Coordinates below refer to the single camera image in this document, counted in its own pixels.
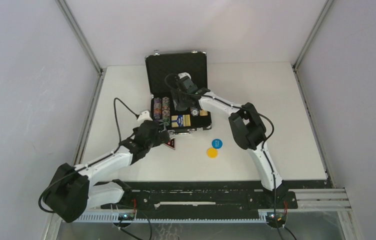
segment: blue disc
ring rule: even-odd
[[[215,149],[220,149],[223,145],[223,142],[222,140],[220,140],[219,138],[216,138],[215,140],[213,140],[211,142],[211,145],[213,146],[213,148]]]

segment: gray wall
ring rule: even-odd
[[[376,239],[376,1],[335,1],[300,67],[335,180]]]
[[[0,1],[0,239],[40,239],[38,196],[73,160],[96,79],[53,0]]]

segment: poker chip set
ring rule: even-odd
[[[168,74],[189,73],[199,88],[207,88],[207,58],[205,52],[154,54],[145,57],[151,92],[151,117],[171,134],[186,134],[212,128],[210,112],[189,107],[175,109],[171,90],[165,84]]]

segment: metal frame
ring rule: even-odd
[[[78,163],[84,153],[85,146],[87,144],[91,124],[93,121],[93,116],[95,109],[97,107],[98,99],[100,96],[100,91],[104,81],[105,71],[101,68],[97,58],[95,57],[88,41],[86,40],[81,28],[79,27],[75,17],[72,14],[72,11],[69,8],[69,5],[66,3],[66,0],[55,0],[57,5],[61,9],[63,15],[68,21],[72,31],[75,34],[75,37],[78,39],[81,47],[85,51],[89,60],[91,61],[93,67],[98,72],[99,77],[97,79],[97,84],[95,86],[93,96],[89,105],[87,117],[83,125],[81,136],[79,139],[78,147],[76,154],[74,156],[74,162]],[[316,131],[314,118],[310,111],[306,95],[303,90],[302,83],[298,76],[298,69],[300,64],[303,61],[303,58],[309,49],[316,33],[318,32],[323,20],[325,19],[329,9],[331,8],[334,0],[327,0],[318,19],[316,20],[308,38],[302,47],[298,58],[295,61],[295,64],[292,66],[295,78],[297,80],[298,88],[301,94],[301,97],[304,101],[304,107],[307,111],[308,119],[312,127],[314,137],[316,139],[316,145],[318,146],[319,154],[322,158],[323,164],[329,173],[329,178],[332,176],[331,168],[328,166],[325,151],[323,151],[319,135]],[[338,212],[338,217],[342,225],[342,230],[344,236],[347,240],[361,240],[360,233],[358,231],[358,226],[354,219],[352,208],[346,194],[345,189],[342,188],[329,188],[329,189],[291,189],[295,192],[298,209],[290,209],[291,212],[320,212],[320,211],[331,211]],[[264,223],[264,216],[273,212],[273,209],[260,209],[257,212],[257,218],[255,219],[220,219],[220,220],[169,220],[169,219],[151,219],[152,223]],[[81,215],[75,222],[83,223],[101,223],[101,222],[115,222],[117,220],[118,212],[113,212],[113,210],[104,210],[104,209],[90,209]],[[146,219],[138,218],[134,222],[144,223],[147,222]],[[48,218],[47,224],[44,229],[42,239],[44,240],[55,240],[58,236],[60,224],[62,223],[61,218],[56,214],[51,214]]]

